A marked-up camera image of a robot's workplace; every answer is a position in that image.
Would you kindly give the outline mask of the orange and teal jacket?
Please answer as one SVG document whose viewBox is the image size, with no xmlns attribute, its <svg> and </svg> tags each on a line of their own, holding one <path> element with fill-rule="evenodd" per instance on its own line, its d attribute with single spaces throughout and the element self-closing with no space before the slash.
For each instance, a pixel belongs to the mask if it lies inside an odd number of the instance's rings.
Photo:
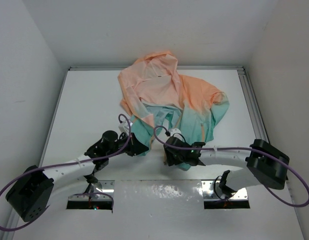
<svg viewBox="0 0 309 240">
<path fill-rule="evenodd" d="M 131 116 L 131 131 L 150 147 L 164 121 L 181 131 L 185 141 L 210 142 L 226 114 L 227 95 L 203 79 L 179 74 L 178 59 L 170 52 L 137 59 L 118 75 L 123 109 Z"/>
</svg>

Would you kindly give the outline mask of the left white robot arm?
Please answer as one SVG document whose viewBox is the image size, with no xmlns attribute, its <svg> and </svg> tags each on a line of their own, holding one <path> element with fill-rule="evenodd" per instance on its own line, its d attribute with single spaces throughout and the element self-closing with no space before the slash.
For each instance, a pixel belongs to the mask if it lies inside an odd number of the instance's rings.
<svg viewBox="0 0 309 240">
<path fill-rule="evenodd" d="M 54 191 L 68 188 L 80 178 L 89 184 L 97 182 L 94 174 L 109 163 L 110 155 L 133 157 L 148 150 L 149 147 L 137 140 L 134 133 L 117 134 L 108 130 L 75 160 L 52 168 L 28 167 L 5 198 L 25 223 L 32 222 L 48 208 Z"/>
</svg>

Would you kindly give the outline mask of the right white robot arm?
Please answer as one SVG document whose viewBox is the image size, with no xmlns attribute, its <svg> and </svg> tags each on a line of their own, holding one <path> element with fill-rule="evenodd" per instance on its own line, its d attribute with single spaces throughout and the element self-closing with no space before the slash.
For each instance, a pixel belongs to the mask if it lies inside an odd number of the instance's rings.
<svg viewBox="0 0 309 240">
<path fill-rule="evenodd" d="M 219 180 L 218 193 L 229 197 L 246 187 L 263 185 L 274 190 L 283 190 L 287 177 L 287 169 L 274 161 L 268 154 L 289 164 L 289 157 L 262 139 L 255 139 L 251 145 L 258 152 L 246 152 L 242 149 L 202 150 L 203 142 L 188 144 L 177 137 L 171 136 L 163 145 L 168 166 L 187 164 L 195 166 L 221 165 L 237 167 L 237 170 L 227 169 Z"/>
</svg>

